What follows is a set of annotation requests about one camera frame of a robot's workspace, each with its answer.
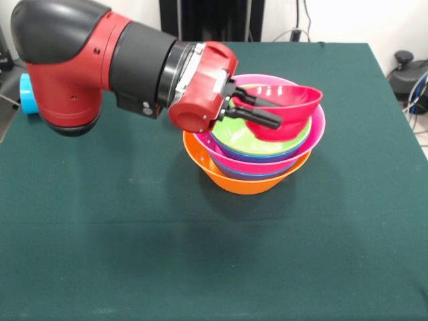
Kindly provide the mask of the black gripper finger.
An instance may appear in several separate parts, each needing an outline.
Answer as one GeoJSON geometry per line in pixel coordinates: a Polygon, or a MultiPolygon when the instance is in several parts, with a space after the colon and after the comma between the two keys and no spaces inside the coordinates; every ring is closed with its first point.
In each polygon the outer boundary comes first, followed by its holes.
{"type": "Polygon", "coordinates": [[[227,109],[227,117],[242,118],[262,126],[278,129],[282,125],[282,118],[259,108],[231,107],[227,109]]]}
{"type": "Polygon", "coordinates": [[[253,96],[247,93],[245,89],[235,85],[230,85],[230,96],[236,106],[238,104],[247,104],[249,106],[268,106],[267,100],[253,96]]]}

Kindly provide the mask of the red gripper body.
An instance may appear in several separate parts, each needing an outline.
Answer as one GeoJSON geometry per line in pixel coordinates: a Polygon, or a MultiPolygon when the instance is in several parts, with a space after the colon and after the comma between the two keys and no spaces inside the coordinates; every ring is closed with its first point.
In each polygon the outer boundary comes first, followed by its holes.
{"type": "Polygon", "coordinates": [[[216,41],[196,43],[175,86],[168,109],[171,122],[187,132],[210,131],[237,65],[236,55],[226,45],[216,41]]]}

